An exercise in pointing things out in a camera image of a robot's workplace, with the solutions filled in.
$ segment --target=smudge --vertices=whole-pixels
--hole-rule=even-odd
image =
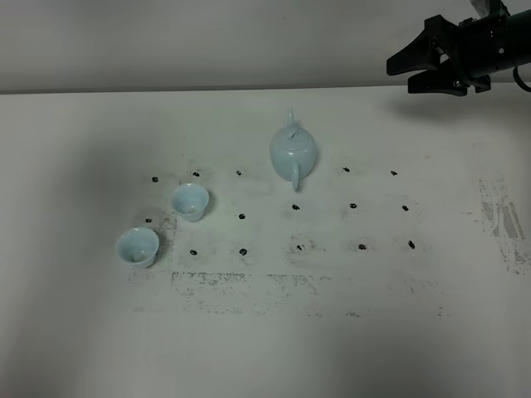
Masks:
[[[483,217],[488,221],[494,222],[494,211],[492,210],[490,203],[486,201],[481,202],[481,214],[483,214]]]
[[[404,284],[409,284],[409,289],[412,292],[412,294],[417,294],[424,290],[436,289],[439,283],[431,282],[430,280],[425,280],[425,279],[411,279],[409,282],[407,282],[404,279]]]
[[[480,179],[480,200],[483,232],[490,233],[498,241],[507,271],[514,274],[528,273],[531,268],[531,252],[514,203],[509,200],[504,178],[487,175],[486,179]]]
[[[520,234],[520,238],[523,240],[525,239],[524,231],[522,231],[522,226],[520,225],[520,221],[518,219],[518,216],[516,215],[516,210],[514,209],[514,203],[510,202],[509,207],[511,209],[511,214],[513,215],[513,218],[514,218],[514,224],[516,224],[516,227],[518,228],[518,232]]]
[[[502,212],[504,213],[504,228],[505,232],[507,232],[507,236],[511,239],[518,238],[518,232],[516,232],[516,228],[514,227],[513,218],[509,214],[509,208],[507,206],[502,207]]]

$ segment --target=teapot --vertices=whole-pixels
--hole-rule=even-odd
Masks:
[[[292,109],[288,113],[287,126],[271,140],[269,153],[276,172],[291,181],[293,190],[297,192],[300,180],[314,166],[317,144],[312,135],[294,121]]]

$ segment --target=white table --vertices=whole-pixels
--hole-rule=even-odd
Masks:
[[[268,154],[289,107],[319,145],[298,193]],[[527,396],[530,110],[515,85],[0,97],[1,395]],[[183,182],[212,194],[195,224]],[[114,257],[131,226],[161,235],[148,270]]]

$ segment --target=gray wall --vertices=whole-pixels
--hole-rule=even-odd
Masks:
[[[1,0],[0,90],[382,85],[467,0]],[[512,13],[531,7],[507,0]],[[531,76],[530,69],[523,75]],[[498,75],[506,80],[509,74]]]

